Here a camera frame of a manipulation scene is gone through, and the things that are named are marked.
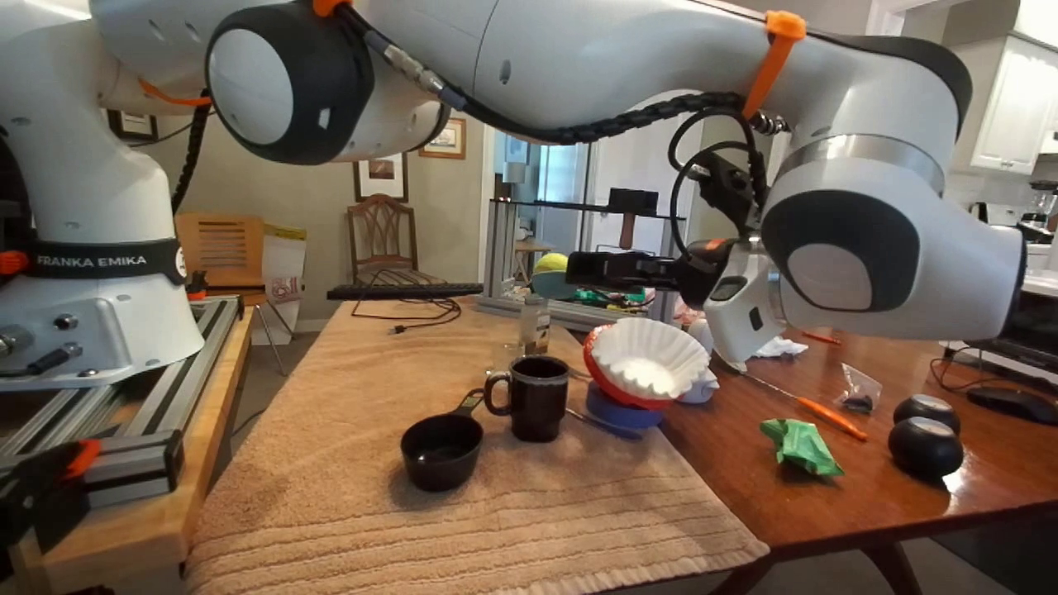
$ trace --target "blue bowl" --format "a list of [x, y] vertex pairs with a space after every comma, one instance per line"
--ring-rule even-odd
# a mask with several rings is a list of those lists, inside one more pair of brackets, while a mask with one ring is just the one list
[[587, 386], [587, 413], [600, 417], [605, 427], [643, 436], [645, 429], [665, 419], [660, 411], [636, 411], [626, 402], [609, 401], [595, 382]]

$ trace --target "floor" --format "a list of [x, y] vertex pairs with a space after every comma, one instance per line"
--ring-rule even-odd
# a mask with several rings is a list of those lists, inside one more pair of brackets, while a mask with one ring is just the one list
[[[252, 347], [231, 445], [252, 431], [274, 390], [297, 365], [314, 335], [292, 343]], [[1058, 590], [1058, 515], [1033, 525], [964, 530], [902, 544], [927, 595], [1050, 595]], [[689, 579], [626, 587], [626, 595], [700, 595], [720, 579]], [[818, 555], [778, 564], [749, 595], [889, 595], [882, 576], [859, 555]]]

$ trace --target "black cup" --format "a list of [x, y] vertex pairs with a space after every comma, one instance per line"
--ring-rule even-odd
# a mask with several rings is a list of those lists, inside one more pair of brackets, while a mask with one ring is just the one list
[[405, 470], [413, 487], [447, 492], [474, 477], [484, 427], [468, 417], [484, 390], [468, 390], [459, 411], [427, 417], [400, 436]]
[[521, 358], [506, 372], [485, 375], [485, 405], [508, 417], [513, 431], [525, 442], [548, 442], [560, 436], [565, 417], [568, 365], [557, 358]]

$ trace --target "green object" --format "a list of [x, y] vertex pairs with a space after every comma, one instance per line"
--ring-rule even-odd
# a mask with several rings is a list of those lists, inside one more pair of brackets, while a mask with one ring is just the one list
[[763, 419], [759, 429], [772, 436], [775, 442], [775, 455], [784, 467], [798, 467], [811, 477], [820, 480], [833, 480], [840, 477], [840, 461], [833, 458], [833, 452], [827, 449], [818, 423], [802, 423], [802, 419]]

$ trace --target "tan table mat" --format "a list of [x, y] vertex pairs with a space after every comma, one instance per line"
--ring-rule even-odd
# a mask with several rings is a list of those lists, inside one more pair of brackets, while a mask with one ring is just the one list
[[600, 590], [766, 553], [652, 429], [563, 419], [557, 442], [485, 427], [468, 481], [419, 492], [400, 431], [478, 382], [498, 326], [387, 335], [342, 309], [225, 470], [191, 537], [200, 590]]

